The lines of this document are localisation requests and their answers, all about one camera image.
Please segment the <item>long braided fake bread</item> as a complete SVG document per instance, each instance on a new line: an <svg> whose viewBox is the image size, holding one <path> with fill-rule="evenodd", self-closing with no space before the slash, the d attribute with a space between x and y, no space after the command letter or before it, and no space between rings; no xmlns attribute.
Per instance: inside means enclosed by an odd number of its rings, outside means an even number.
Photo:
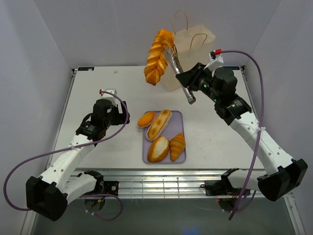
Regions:
<svg viewBox="0 0 313 235"><path fill-rule="evenodd" d="M163 54L166 47L174 47L174 35L166 29L161 29L154 38L144 69L146 82L153 86L160 81L168 66Z"/></svg>

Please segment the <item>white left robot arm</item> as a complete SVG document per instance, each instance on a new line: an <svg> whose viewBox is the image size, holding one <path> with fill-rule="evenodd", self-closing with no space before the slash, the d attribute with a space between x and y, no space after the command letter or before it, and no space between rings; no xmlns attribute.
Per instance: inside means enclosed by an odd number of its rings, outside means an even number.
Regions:
<svg viewBox="0 0 313 235"><path fill-rule="evenodd" d="M87 170L70 181L69 177L103 139L112 125L127 123L126 110L120 113L115 99L101 98L86 115L69 145L69 150L39 177L30 177L26 182L27 207L44 217L56 221L66 211L68 204L84 194L100 195L103 192L103 175Z"/></svg>

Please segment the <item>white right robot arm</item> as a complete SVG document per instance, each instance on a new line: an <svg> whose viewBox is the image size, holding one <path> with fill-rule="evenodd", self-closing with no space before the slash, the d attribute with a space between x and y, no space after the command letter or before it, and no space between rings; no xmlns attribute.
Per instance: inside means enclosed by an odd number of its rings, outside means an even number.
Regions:
<svg viewBox="0 0 313 235"><path fill-rule="evenodd" d="M303 159L296 160L261 129L260 120L250 105L236 94L237 78L231 69L211 71L197 63L191 70L179 72L176 79L189 91L201 91L214 102L217 115L236 131L252 150L257 150L265 174L256 177L257 187L268 200L276 201L298 187L308 169Z"/></svg>

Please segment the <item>metal kitchen tongs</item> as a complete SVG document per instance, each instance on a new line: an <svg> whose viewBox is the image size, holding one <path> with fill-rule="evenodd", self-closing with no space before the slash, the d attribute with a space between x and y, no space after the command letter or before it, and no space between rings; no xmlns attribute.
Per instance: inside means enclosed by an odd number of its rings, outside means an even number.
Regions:
<svg viewBox="0 0 313 235"><path fill-rule="evenodd" d="M169 47L166 46L164 49L164 57L167 60L168 64L172 67L175 75L183 73L183 69L181 67L181 64L179 62L178 54L176 47ZM184 87L181 83L180 86L182 87L182 90L187 98L188 103L191 105L196 102L196 98L194 97L194 94L191 90Z"/></svg>

